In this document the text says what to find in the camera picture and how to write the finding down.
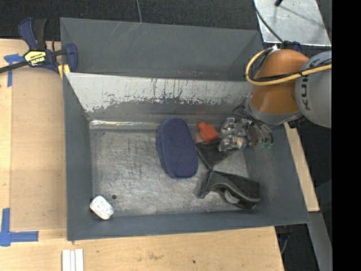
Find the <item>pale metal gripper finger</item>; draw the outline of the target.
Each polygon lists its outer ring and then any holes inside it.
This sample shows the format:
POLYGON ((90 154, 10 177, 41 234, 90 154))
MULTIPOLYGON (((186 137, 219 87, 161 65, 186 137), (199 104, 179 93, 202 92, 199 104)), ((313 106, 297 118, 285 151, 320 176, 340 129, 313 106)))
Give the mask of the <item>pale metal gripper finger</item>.
POLYGON ((238 148, 239 148, 239 143, 237 136, 225 136, 221 139, 218 145, 218 151, 220 152, 238 149, 238 148))
POLYGON ((237 122, 234 117, 228 117, 221 126, 221 136, 236 134, 237 122))

